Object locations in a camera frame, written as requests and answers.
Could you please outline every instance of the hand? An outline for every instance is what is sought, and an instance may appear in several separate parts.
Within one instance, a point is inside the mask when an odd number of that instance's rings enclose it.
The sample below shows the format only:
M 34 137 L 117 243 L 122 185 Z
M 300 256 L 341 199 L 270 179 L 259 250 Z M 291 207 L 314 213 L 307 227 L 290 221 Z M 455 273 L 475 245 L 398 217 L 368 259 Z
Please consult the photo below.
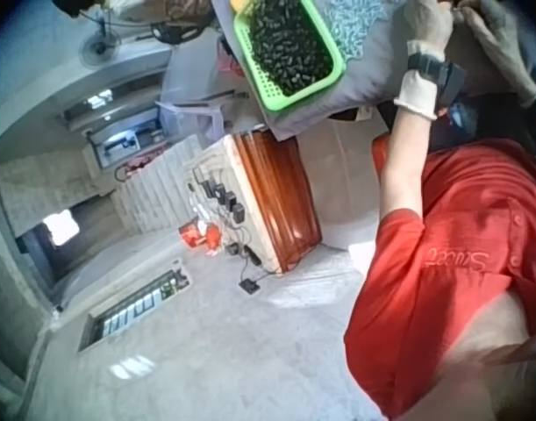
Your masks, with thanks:
M 406 18 L 416 33 L 415 40 L 437 48 L 443 53 L 453 33 L 452 5 L 438 0 L 408 0 Z
M 462 0 L 461 9 L 484 52 L 517 91 L 522 101 L 536 94 L 518 43 L 517 20 L 497 0 Z

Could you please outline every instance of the light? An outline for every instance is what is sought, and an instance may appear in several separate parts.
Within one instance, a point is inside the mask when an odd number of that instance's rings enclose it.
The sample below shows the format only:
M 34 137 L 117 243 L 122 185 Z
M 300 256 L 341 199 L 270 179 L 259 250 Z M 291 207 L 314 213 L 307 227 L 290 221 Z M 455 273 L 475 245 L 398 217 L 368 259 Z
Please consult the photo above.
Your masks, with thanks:
M 121 380 L 129 380 L 132 376 L 144 377 L 150 374 L 156 364 L 150 361 L 148 358 L 142 355 L 136 357 L 126 358 L 120 361 L 118 364 L 109 366 L 109 369 L 113 375 Z
M 80 232 L 70 210 L 49 215 L 44 218 L 43 223 L 51 232 L 51 239 L 56 246 L 62 246 Z
M 86 100 L 90 104 L 90 107 L 92 107 L 92 110 L 103 107 L 111 101 L 113 101 L 113 95 L 109 89 L 103 90 L 98 95 L 91 96 Z

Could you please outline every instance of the red shirt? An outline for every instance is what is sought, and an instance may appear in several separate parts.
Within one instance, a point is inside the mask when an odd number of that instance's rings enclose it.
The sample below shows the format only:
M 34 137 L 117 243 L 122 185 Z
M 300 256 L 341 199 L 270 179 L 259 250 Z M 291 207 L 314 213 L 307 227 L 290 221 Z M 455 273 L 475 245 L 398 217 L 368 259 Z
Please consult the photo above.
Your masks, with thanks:
M 490 140 L 430 155 L 423 220 L 395 210 L 347 328 L 347 364 L 388 417 L 430 388 L 472 316 L 513 287 L 536 334 L 536 161 Z

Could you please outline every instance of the sunlight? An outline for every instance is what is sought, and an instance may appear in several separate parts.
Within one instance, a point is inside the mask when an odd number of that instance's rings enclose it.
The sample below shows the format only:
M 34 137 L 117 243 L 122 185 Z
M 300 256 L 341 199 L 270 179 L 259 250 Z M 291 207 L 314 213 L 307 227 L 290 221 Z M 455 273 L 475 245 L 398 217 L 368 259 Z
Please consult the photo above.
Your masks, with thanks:
M 56 246 L 62 246 L 80 231 L 70 210 L 49 215 L 47 218 L 44 218 L 43 223 L 51 232 L 51 239 Z

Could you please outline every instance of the work glove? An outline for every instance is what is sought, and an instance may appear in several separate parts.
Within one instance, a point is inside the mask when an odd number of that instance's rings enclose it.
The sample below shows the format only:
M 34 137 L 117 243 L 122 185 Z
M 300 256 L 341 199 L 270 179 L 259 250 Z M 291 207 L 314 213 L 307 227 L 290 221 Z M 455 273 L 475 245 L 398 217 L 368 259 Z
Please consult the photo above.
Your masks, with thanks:
M 523 105 L 531 104 L 536 99 L 536 83 L 519 51 L 515 16 L 497 0 L 462 0 L 458 7 L 484 52 L 516 90 Z
M 406 19 L 414 30 L 408 41 L 408 55 L 422 53 L 439 61 L 445 60 L 445 47 L 453 33 L 453 6 L 437 0 L 408 0 L 404 9 Z M 395 105 L 422 117 L 434 120 L 438 87 L 419 75 L 417 70 L 406 72 Z
M 414 30 L 414 40 L 426 43 L 444 57 L 445 47 L 453 33 L 452 5 L 437 0 L 408 0 L 404 13 Z

